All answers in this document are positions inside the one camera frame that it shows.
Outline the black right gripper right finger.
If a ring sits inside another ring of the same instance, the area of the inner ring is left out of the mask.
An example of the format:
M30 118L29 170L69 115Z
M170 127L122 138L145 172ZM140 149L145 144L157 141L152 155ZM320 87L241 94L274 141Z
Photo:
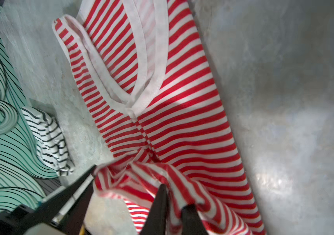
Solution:
M182 235L208 235L195 205L182 209Z

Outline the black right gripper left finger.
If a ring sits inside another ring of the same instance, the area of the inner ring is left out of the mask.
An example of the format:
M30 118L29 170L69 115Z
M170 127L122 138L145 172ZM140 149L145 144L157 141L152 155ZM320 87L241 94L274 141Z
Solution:
M147 220L140 232L140 235L165 235L168 214L168 192L167 186L162 184L152 207L149 211Z

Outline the red white striped tank top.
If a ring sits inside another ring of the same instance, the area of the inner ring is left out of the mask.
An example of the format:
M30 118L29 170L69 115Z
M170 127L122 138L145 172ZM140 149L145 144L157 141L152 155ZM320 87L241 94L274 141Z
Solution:
M114 157L97 195L122 199L137 232L163 184L169 235L190 205L210 235L266 234L187 1L83 1L52 28Z

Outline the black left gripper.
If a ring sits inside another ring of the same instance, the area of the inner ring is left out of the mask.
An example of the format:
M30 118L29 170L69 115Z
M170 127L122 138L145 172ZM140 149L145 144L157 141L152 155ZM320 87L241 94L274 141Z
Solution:
M64 216L62 222L57 227L51 226L50 223L84 182L93 176L95 169L96 165L93 165L73 184L53 196L36 210L21 204L13 211L1 211L0 235L25 235L31 231L31 228L38 225L50 227L48 232L43 233L45 235L51 235L53 230L64 235L79 235L94 191L93 180L89 182L73 207Z

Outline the black white striped tank top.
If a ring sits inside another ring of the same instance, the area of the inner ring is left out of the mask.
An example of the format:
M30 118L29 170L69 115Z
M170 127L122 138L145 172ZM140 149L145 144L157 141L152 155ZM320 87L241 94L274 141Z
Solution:
M22 107L21 112L36 140L37 157L58 176L71 175L75 165L55 117L33 107Z

